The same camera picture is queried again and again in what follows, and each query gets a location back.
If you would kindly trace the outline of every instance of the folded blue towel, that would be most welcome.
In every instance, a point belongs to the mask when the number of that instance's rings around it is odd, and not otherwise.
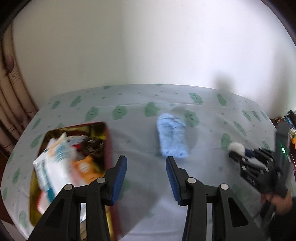
[[[157,120],[160,151],[163,156],[189,156],[185,139],[185,123],[173,114],[162,114]]]

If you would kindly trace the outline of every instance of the curtain fold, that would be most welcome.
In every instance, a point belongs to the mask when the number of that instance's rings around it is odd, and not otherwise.
[[[6,152],[12,152],[36,113],[18,70],[10,25],[0,44],[0,146]]]

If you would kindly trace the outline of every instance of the table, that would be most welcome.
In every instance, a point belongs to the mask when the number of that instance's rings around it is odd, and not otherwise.
[[[113,163],[120,155],[128,159],[118,201],[125,235],[122,240],[181,240],[187,207],[179,207],[174,200],[165,157],[159,152],[156,121],[162,113],[173,113],[187,122],[191,155],[176,159],[178,166],[204,184],[227,183],[254,215],[260,207],[259,193],[239,176],[239,165],[229,159],[226,149],[231,141],[248,148],[274,148],[275,127],[256,102],[196,86],[105,86],[52,97],[15,146],[3,174],[1,193],[24,237],[33,230],[28,216],[30,177],[45,133],[104,121],[110,129]]]

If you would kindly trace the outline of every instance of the black sleeve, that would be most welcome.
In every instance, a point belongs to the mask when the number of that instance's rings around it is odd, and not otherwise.
[[[296,240],[296,198],[293,198],[293,206],[289,213],[275,215],[269,224],[271,241]]]

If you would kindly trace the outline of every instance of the human hand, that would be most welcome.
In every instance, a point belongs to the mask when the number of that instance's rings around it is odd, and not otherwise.
[[[291,210],[293,206],[291,191],[288,191],[285,198],[272,193],[261,194],[260,202],[264,204],[267,201],[270,201],[276,206],[275,213],[277,215],[285,215]]]

